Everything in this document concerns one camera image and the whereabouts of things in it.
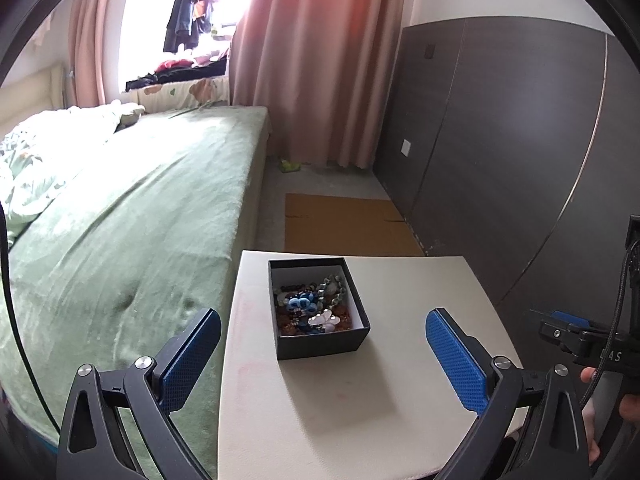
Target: clothes on windowsill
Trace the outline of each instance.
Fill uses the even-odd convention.
[[[167,59],[166,61],[163,61],[162,63],[160,63],[160,65],[158,65],[158,68],[156,68],[156,73],[175,67],[191,67],[193,66],[193,63],[193,59]]]
[[[127,81],[125,90],[135,90],[137,88],[144,88],[151,85],[162,85],[165,83],[174,83],[180,81],[192,81],[196,79],[203,79],[207,77],[216,77],[225,75],[226,72],[226,56],[220,60],[211,63],[207,66],[196,67],[173,67],[166,70],[162,70],[155,74],[147,74],[139,77],[134,81]]]
[[[196,61],[195,65],[196,66],[207,66],[207,65],[211,64],[211,60],[213,59],[213,54],[214,53],[212,53],[212,52],[207,52],[206,54],[202,54],[201,56],[193,56],[193,59]]]

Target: curtain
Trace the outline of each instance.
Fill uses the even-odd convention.
[[[79,107],[106,102],[102,74],[104,22],[108,0],[73,0],[69,19],[72,98]]]
[[[251,0],[231,46],[235,105],[269,109],[270,152],[370,166],[404,0]]]

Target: cardboard sheet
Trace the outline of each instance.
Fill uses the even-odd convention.
[[[424,256],[391,200],[287,193],[285,252]]]

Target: headboard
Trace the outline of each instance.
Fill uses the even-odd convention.
[[[62,63],[0,88],[0,139],[27,117],[65,107]]]

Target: power outlet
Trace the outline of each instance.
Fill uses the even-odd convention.
[[[411,143],[408,140],[404,140],[402,142],[402,148],[400,148],[400,152],[404,155],[404,156],[409,156],[409,150],[411,149]]]

